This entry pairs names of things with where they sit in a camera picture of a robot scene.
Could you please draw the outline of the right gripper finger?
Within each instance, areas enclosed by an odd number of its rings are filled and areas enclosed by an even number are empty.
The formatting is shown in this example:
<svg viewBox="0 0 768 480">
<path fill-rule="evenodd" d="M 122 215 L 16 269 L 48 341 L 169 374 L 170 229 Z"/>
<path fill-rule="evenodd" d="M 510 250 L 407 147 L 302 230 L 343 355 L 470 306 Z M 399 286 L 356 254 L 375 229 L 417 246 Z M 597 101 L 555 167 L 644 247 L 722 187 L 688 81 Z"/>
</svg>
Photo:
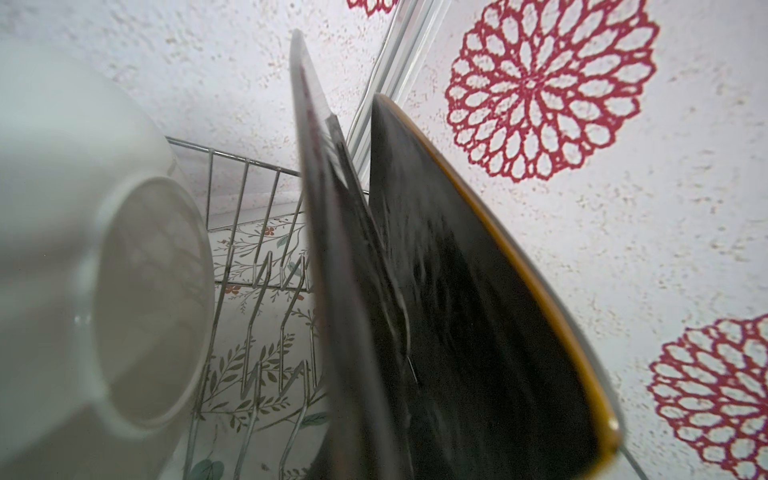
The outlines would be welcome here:
<svg viewBox="0 0 768 480">
<path fill-rule="evenodd" d="M 320 448 L 311 462 L 306 475 L 305 480 L 333 480 L 334 479 L 334 467 L 333 467 L 333 449 L 332 449 L 332 436 L 329 432 L 326 433 Z"/>
</svg>

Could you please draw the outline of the large black square plate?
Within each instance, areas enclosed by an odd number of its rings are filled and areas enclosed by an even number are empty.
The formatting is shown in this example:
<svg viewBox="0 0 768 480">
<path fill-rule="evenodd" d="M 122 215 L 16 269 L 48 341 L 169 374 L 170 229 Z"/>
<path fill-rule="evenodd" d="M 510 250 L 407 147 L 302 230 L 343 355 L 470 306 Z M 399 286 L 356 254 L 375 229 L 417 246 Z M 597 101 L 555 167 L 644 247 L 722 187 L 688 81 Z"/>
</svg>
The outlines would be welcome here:
<svg viewBox="0 0 768 480">
<path fill-rule="evenodd" d="M 289 61 L 330 402 L 328 476 L 409 479 L 403 312 L 338 118 L 300 30 L 292 33 Z"/>
</svg>

